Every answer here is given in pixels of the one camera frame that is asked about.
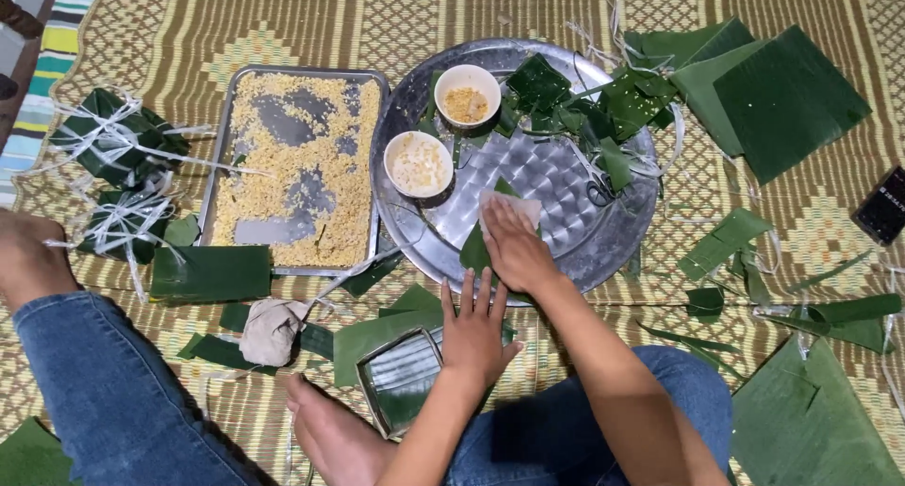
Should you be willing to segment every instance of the jeans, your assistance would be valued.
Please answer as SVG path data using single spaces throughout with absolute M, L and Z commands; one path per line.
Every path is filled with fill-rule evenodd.
M 107 298 L 33 300 L 13 316 L 72 477 L 92 484 L 259 484 L 206 432 L 160 354 Z M 729 461 L 729 390 L 668 346 L 634 349 L 717 462 Z M 456 486 L 621 484 L 577 378 L 469 423 L 447 473 Z

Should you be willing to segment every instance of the person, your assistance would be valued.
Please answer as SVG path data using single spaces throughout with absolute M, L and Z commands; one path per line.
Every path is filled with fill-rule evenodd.
M 400 444 L 286 377 L 295 436 L 331 486 L 727 484 L 730 393 L 671 346 L 629 348 L 560 273 L 527 218 L 484 211 L 493 272 L 465 276 L 458 316 L 443 283 L 444 364 Z M 259 484 L 187 408 L 153 346 L 106 298 L 79 289 L 55 222 L 0 212 L 0 293 L 72 476 L 87 484 Z M 537 301 L 577 375 L 473 416 L 522 344 L 501 345 L 507 288 Z

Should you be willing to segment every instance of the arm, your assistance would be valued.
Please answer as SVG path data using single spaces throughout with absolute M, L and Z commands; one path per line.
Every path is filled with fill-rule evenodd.
M 710 451 L 632 350 L 553 263 L 527 218 L 501 201 L 484 211 L 493 269 L 532 295 L 575 365 L 594 418 L 632 484 L 727 484 Z
M 521 343 L 506 347 L 500 343 L 507 291 L 500 286 L 489 308 L 491 277 L 490 269 L 485 269 L 478 298 L 471 302 L 474 272 L 466 272 L 458 317 L 449 284 L 444 280 L 443 367 L 379 485 L 440 484 L 484 391 L 521 350 Z

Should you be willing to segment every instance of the woven mat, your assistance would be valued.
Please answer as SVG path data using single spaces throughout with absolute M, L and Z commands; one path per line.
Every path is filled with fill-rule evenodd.
M 756 37 L 777 34 L 797 22 L 841 68 L 870 102 L 874 113 L 854 132 L 823 148 L 804 163 L 761 189 L 755 212 L 773 222 L 782 241 L 781 268 L 767 283 L 775 300 L 795 302 L 782 287 L 830 270 L 841 260 L 873 248 L 848 216 L 877 179 L 899 163 L 902 99 L 905 96 L 905 0 L 622 0 L 621 24 L 629 29 L 696 29 L 738 15 Z M 232 73 L 248 63 L 290 66 L 374 68 L 391 83 L 438 50 L 462 41 L 486 37 L 519 37 L 549 41 L 583 51 L 586 43 L 564 26 L 575 21 L 588 29 L 594 44 L 609 47 L 607 0 L 95 0 L 79 32 L 74 69 L 50 89 L 65 103 L 80 102 L 98 83 L 115 82 L 142 96 L 146 106 L 172 122 L 216 124 L 224 90 Z M 732 193 L 719 155 L 707 134 L 686 113 L 688 133 L 679 166 L 664 177 L 669 209 L 686 218 L 725 215 L 749 206 L 747 197 Z M 672 149 L 672 129 L 656 133 L 661 156 Z M 195 144 L 196 156 L 210 156 L 213 142 Z M 73 179 L 81 168 L 61 170 Z M 184 191 L 184 212 L 197 212 L 206 169 L 184 166 L 176 186 Z M 16 208 L 64 221 L 85 210 L 69 194 L 59 176 L 42 174 L 16 183 Z M 644 242 L 639 282 L 614 276 L 587 294 L 600 314 L 631 345 L 649 343 L 634 318 L 663 329 L 700 338 L 716 338 L 742 348 L 738 357 L 724 358 L 750 374 L 786 337 L 784 329 L 754 324 L 742 298 L 730 298 L 718 324 L 688 321 L 681 307 L 683 291 L 693 288 L 676 261 L 711 224 L 681 224 L 664 218 L 662 202 Z M 769 250 L 765 241 L 758 249 Z M 90 288 L 113 297 L 136 326 L 154 341 L 188 390 L 193 381 L 217 366 L 200 360 L 182 361 L 175 352 L 193 332 L 217 332 L 215 306 L 167 308 L 141 305 L 131 290 L 125 264 L 74 254 L 74 271 Z M 775 261 L 774 255 L 769 259 Z M 881 262 L 905 265 L 901 240 L 864 262 L 812 289 L 810 300 L 835 300 L 884 291 L 887 274 Z M 670 273 L 663 277 L 661 273 Z M 147 282 L 147 272 L 143 272 Z M 324 321 L 332 329 L 374 315 L 411 283 L 436 290 L 436 284 L 408 262 L 355 302 L 344 294 L 332 298 L 345 310 Z M 284 278 L 274 295 L 313 295 L 322 279 Z M 518 338 L 527 343 L 499 382 L 497 398 L 527 395 L 548 387 L 567 374 L 564 356 L 544 321 L 533 310 L 514 311 Z M 27 415 L 41 412 L 27 361 L 22 355 L 5 309 L 0 307 L 0 438 Z M 905 343 L 905 330 L 895 330 Z M 899 467 L 905 467 L 905 424 L 901 421 L 880 372 L 876 354 L 833 342 L 837 357 L 855 391 L 889 446 Z M 305 370 L 329 385 L 329 364 L 305 369 L 303 355 L 290 370 Z M 905 351 L 890 356 L 893 381 L 905 387 Z M 727 378 L 730 385 L 734 379 Z M 329 390 L 359 413 L 367 408 L 356 389 Z M 279 483 L 298 482 L 308 464 L 293 449 L 293 470 L 286 475 L 285 442 L 288 417 L 279 377 L 251 375 L 231 383 L 212 382 L 209 389 L 213 420 L 246 455 Z

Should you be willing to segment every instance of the scissors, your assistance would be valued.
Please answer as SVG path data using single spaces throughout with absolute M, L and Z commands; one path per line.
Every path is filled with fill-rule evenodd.
M 587 157 L 584 156 L 584 153 L 574 142 L 568 143 L 569 146 L 572 147 L 572 152 L 575 153 L 575 156 L 587 172 L 589 180 L 584 189 L 587 193 L 587 199 L 598 207 L 605 207 L 606 205 L 613 203 L 617 196 L 613 193 L 613 190 L 610 189 L 609 183 L 604 182 L 604 180 L 609 181 L 610 175 L 594 165 L 594 162 L 599 156 L 594 156 L 594 159 L 588 161 Z

